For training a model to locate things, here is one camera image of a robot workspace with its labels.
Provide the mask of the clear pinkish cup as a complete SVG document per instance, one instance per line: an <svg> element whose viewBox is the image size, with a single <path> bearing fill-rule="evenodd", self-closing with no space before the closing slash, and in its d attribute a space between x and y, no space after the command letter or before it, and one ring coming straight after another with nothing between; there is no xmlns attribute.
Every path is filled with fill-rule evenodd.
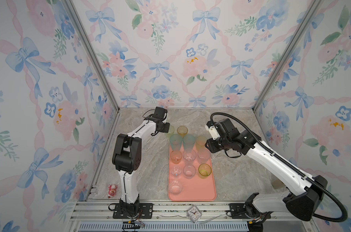
<svg viewBox="0 0 351 232"><path fill-rule="evenodd" d="M210 159L210 151L207 148L200 148L197 153L197 160L201 163L207 163Z"/></svg>

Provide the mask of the yellow green cup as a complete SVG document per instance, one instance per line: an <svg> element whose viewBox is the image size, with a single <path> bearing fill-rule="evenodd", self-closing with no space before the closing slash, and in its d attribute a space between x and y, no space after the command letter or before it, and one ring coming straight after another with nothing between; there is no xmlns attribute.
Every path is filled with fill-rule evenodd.
<svg viewBox="0 0 351 232"><path fill-rule="evenodd" d="M196 149L199 150L201 148L205 148L206 142L207 142L207 138L205 136L196 137L196 141L195 141Z"/></svg>

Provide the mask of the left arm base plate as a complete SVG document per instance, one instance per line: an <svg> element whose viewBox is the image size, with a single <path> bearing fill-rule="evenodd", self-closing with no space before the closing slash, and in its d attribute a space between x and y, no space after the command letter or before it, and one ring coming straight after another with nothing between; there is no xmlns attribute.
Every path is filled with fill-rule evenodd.
<svg viewBox="0 0 351 232"><path fill-rule="evenodd" d="M152 203L128 204L120 201L113 209L113 219L151 219L153 215Z"/></svg>

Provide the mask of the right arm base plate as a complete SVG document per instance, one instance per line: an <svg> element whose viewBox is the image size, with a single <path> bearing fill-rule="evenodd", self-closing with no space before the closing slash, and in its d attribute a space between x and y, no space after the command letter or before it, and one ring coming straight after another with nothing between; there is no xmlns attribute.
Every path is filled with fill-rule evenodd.
<svg viewBox="0 0 351 232"><path fill-rule="evenodd" d="M229 210L226 212L226 215L232 219L263 220L271 218L268 212L261 213L253 206L246 206L244 203L229 204Z"/></svg>

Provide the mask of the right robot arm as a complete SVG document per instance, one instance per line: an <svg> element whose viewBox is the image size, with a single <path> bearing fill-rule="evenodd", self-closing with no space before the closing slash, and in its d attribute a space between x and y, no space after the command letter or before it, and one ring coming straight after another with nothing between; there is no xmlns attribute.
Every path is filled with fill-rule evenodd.
<svg viewBox="0 0 351 232"><path fill-rule="evenodd" d="M230 140L226 137L208 139L205 147L216 153L221 150L234 150L255 160L287 187L287 191L276 194L253 193L244 203L242 213L248 218L258 218L269 212L291 213L303 221L310 221L319 206L323 192L316 186L324 186L324 178L305 174L282 156L267 151L267 144L261 139L238 136Z"/></svg>

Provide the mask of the clear textured cup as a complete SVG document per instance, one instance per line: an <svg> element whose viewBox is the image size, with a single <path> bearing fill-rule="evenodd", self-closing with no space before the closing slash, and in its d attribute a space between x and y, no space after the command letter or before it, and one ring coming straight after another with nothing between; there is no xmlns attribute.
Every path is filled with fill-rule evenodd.
<svg viewBox="0 0 351 232"><path fill-rule="evenodd" d="M196 174L196 168L191 165L191 164L187 164L184 166L183 168L183 175L186 179L191 179L195 176Z"/></svg>

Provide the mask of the pink tinted glass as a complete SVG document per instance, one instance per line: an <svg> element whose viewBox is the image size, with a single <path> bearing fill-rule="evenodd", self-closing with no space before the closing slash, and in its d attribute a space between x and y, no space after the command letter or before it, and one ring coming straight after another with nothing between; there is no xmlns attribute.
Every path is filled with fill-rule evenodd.
<svg viewBox="0 0 351 232"><path fill-rule="evenodd" d="M173 164L179 164L182 158L183 158L183 155L180 150L174 150L170 153L170 161Z"/></svg>

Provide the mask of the bright green glass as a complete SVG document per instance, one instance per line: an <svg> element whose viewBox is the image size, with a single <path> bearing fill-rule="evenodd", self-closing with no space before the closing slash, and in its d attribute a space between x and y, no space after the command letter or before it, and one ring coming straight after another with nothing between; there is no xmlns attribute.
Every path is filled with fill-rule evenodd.
<svg viewBox="0 0 351 232"><path fill-rule="evenodd" d="M198 173L200 178L207 178L212 174L212 168L207 163L202 163L198 167Z"/></svg>

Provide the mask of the small clear glass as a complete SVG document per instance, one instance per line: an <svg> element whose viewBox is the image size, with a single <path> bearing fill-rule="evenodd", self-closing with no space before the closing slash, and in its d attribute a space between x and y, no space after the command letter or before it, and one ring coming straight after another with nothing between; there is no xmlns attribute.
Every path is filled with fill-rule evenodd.
<svg viewBox="0 0 351 232"><path fill-rule="evenodd" d="M173 178L179 178L182 174L181 167L178 165L171 167L170 174L171 174L171 177Z"/></svg>

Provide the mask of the clear glass column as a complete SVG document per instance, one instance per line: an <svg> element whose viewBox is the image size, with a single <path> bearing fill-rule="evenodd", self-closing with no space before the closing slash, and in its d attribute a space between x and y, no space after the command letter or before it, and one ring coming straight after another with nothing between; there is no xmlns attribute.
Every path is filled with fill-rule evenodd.
<svg viewBox="0 0 351 232"><path fill-rule="evenodd" d="M193 164L196 160L197 153L193 149L186 149L183 151L183 160L186 164Z"/></svg>

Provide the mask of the clear frosted cup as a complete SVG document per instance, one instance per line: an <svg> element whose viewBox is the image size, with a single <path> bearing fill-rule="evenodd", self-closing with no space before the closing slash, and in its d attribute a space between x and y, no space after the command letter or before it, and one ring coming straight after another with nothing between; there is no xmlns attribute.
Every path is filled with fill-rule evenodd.
<svg viewBox="0 0 351 232"><path fill-rule="evenodd" d="M182 184L177 180L173 180L169 183L168 190L172 195L179 195L182 192Z"/></svg>

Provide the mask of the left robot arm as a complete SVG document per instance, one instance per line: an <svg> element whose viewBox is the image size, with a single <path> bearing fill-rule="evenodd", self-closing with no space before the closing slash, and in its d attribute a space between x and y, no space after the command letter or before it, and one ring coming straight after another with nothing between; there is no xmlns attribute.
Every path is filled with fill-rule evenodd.
<svg viewBox="0 0 351 232"><path fill-rule="evenodd" d="M170 128L170 123L167 122L167 109L156 107L151 112L133 131L127 134L120 133L117 136L112 157L112 163L119 173L122 187L119 206L135 214L140 206L136 171L142 159L142 140L156 136L158 133L168 133Z"/></svg>

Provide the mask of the teal textured cup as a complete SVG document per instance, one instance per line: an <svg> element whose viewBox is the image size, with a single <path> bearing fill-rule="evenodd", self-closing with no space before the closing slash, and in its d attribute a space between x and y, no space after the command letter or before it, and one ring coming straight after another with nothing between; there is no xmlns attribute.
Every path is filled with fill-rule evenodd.
<svg viewBox="0 0 351 232"><path fill-rule="evenodd" d="M195 137L194 135L186 134L186 135L183 137L183 147L184 147L184 150L193 149L193 148L194 148L194 145L195 145L195 142L196 142L196 137Z"/></svg>
<svg viewBox="0 0 351 232"><path fill-rule="evenodd" d="M170 137L170 146L173 151L180 151L183 142L183 137L179 134L173 134Z"/></svg>

